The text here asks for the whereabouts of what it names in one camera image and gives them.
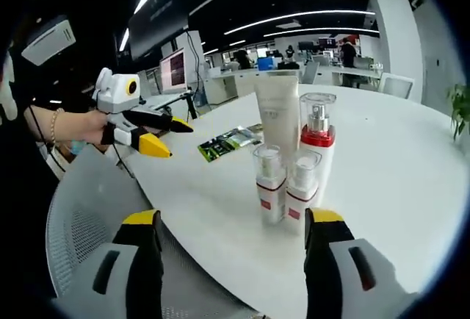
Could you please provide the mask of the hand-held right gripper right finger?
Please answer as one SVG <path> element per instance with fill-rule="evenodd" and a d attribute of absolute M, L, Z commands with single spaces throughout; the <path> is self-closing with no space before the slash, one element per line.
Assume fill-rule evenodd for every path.
<path fill-rule="evenodd" d="M 400 318 L 419 297 L 404 290 L 383 254 L 327 209 L 305 211 L 304 274 L 307 318 Z"/>

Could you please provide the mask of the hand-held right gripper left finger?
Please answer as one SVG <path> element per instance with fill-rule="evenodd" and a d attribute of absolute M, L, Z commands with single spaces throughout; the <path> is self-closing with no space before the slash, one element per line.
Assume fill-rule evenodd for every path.
<path fill-rule="evenodd" d="M 54 306 L 66 318 L 161 318 L 160 211 L 128 216 L 114 239 L 83 261 Z"/>

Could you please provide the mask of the person's left hand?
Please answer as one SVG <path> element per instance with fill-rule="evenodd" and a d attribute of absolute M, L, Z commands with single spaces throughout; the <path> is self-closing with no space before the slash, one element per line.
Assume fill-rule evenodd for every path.
<path fill-rule="evenodd" d="M 104 128 L 107 125 L 107 115 L 98 110 L 86 113 L 63 113 L 64 140 L 83 140 L 87 143 L 101 145 Z"/>

